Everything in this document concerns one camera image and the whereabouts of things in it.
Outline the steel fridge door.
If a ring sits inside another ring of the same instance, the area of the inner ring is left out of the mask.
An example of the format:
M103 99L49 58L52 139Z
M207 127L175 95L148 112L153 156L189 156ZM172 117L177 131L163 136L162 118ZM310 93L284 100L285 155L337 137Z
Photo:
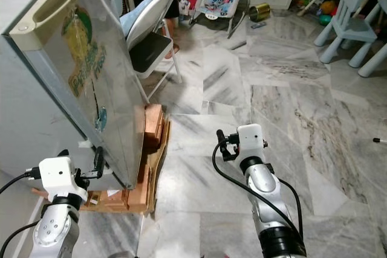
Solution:
M113 0L37 0L10 33L37 76L86 137L85 146L93 151L104 147L105 172L91 181L93 191L135 188L143 150L145 103L112 3ZM88 12L92 40L105 46L106 56L99 78L86 81L80 96L75 96L67 83L74 60L62 36L65 18L76 5ZM103 132L94 127L100 107L108 113Z

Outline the grey small fridge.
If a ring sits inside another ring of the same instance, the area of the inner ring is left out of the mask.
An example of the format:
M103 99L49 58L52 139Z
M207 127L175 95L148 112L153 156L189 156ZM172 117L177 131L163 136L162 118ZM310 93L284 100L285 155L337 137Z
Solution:
M1 184L67 150L74 167L94 169L86 137L37 76L11 38L37 0L0 0L0 175Z

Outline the small blue door sticker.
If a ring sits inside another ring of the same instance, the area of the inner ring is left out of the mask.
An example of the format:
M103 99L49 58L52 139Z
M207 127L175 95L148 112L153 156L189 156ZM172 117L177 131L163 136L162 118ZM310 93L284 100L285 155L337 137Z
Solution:
M94 127L99 133L102 133L105 130L107 125L107 109L105 107L100 107L97 111L97 117L94 120Z

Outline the wooden pallet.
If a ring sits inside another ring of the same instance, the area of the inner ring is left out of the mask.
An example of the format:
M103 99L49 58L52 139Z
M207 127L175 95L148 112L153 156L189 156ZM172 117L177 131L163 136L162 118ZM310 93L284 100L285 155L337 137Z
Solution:
M88 200L80 206L81 211L149 214L155 210L158 173L171 136L171 123L166 117L162 117L161 121L158 128L162 134L160 145L157 150L143 151L135 189L121 190L113 195L106 191L89 191Z

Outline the red brick stack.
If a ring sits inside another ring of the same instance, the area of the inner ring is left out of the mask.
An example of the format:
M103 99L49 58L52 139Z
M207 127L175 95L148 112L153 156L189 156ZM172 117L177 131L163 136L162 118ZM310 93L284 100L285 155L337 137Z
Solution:
M155 150L160 147L164 128L163 107L160 104L148 104L145 107L145 131L143 150Z

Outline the green yellow door sticker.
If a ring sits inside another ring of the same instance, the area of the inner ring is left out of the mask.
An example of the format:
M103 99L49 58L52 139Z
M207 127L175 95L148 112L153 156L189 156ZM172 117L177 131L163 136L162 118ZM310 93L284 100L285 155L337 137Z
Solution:
M74 68L67 78L70 90L80 96L86 81L98 79L105 63L105 46L92 40L94 33L88 12L78 5L65 18L62 36L66 40Z

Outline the gold tin can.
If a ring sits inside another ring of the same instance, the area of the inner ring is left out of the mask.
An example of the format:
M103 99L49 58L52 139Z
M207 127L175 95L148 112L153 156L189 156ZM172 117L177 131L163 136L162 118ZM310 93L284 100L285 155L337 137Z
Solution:
M263 22L271 15L271 7L268 3L256 4L249 7L248 16L251 22Z

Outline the light blue kid chair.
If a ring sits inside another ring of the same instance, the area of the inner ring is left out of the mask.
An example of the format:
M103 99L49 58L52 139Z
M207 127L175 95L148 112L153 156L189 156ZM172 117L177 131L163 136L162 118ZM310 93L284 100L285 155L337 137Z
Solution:
M332 31L336 34L331 45L320 55L320 62L330 63L343 40L353 40L354 42L362 42L363 45L352 57L349 65L352 68L360 67L368 50L377 39L375 31L369 26L369 23L357 17L356 10L360 7L360 3L362 0L339 1L337 15L332 17L314 41L314 44L320 47L326 43Z
M372 23L372 21L379 15L381 12L387 14L387 0L377 0L377 4L365 17L365 23L367 26ZM359 68L357 73L361 77L368 77L373 73L379 65L387 62L387 40L385 40L384 45L375 53L373 56Z

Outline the orange toy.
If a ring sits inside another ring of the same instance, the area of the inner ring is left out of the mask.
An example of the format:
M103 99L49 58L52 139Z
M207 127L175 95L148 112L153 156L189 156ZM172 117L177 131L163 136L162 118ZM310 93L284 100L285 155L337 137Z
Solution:
M335 15L335 12L337 12L337 1L324 1L320 4L319 10L322 15Z

